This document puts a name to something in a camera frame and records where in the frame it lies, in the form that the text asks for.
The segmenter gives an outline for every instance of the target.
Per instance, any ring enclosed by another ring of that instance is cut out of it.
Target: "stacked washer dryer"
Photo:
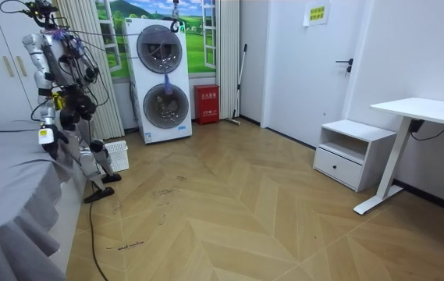
[[[171,32],[171,23],[150,19],[124,22],[133,106],[146,144],[192,135],[185,33],[183,27]]]

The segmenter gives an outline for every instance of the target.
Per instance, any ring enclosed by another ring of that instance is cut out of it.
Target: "white wardrobe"
[[[24,6],[8,2],[3,9],[13,11],[24,9]],[[36,68],[22,44],[22,38],[40,29],[24,14],[0,11],[0,123],[29,119],[37,105]]]

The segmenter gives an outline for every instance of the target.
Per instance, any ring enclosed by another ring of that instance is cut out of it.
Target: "robot leg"
[[[78,129],[84,142],[89,144],[89,148],[95,161],[103,168],[105,176],[102,178],[103,183],[112,183],[120,181],[121,176],[118,173],[114,173],[111,167],[111,158],[109,152],[105,148],[105,143],[102,140],[91,140],[90,132],[88,130],[90,121],[80,120],[78,122]]]
[[[102,199],[103,197],[113,195],[114,190],[111,187],[104,187],[101,174],[98,171],[94,155],[90,149],[80,148],[80,138],[74,131],[65,130],[64,132],[68,140],[68,143],[64,144],[66,151],[79,164],[81,171],[87,179],[98,187],[98,190],[95,193],[86,197],[83,201],[85,203],[91,203]]]

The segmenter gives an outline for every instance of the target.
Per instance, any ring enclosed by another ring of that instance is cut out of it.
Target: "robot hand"
[[[48,152],[54,160],[57,160],[59,140],[62,140],[66,144],[69,143],[67,137],[59,131],[55,124],[41,125],[41,128],[38,131],[38,141],[43,149]]]

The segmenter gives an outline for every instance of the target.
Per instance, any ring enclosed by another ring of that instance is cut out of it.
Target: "yellow label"
[[[322,20],[324,18],[325,7],[317,7],[310,10],[310,20]]]

